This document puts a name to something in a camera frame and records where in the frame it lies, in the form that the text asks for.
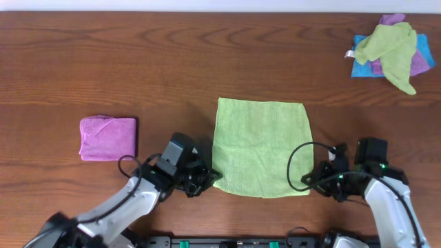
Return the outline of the green microfiber cloth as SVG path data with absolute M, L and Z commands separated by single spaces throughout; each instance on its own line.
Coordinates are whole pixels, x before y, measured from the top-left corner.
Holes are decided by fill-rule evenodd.
M 220 98 L 212 165 L 223 177 L 214 186 L 256 198 L 304 196 L 300 179 L 314 166 L 311 140 L 301 103 Z

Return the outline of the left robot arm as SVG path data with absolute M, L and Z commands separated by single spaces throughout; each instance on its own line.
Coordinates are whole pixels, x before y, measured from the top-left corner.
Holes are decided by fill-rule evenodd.
M 173 191 L 197 197 L 222 178 L 196 143 L 178 132 L 172 134 L 163 152 L 150 155 L 145 162 L 136 157 L 132 160 L 137 167 L 115 195 L 74 218 L 54 214 L 26 247 L 107 247 Z

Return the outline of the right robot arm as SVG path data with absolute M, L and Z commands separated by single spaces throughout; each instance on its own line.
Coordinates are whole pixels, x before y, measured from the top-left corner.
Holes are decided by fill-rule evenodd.
M 347 146 L 328 147 L 329 160 L 302 176 L 307 189 L 342 203 L 351 196 L 361 197 L 370 208 L 377 237 L 357 237 L 348 231 L 332 231 L 324 247 L 428 247 L 411 203 L 409 180 L 405 173 L 387 161 L 388 143 L 379 138 L 358 141 L 354 166 L 349 165 Z

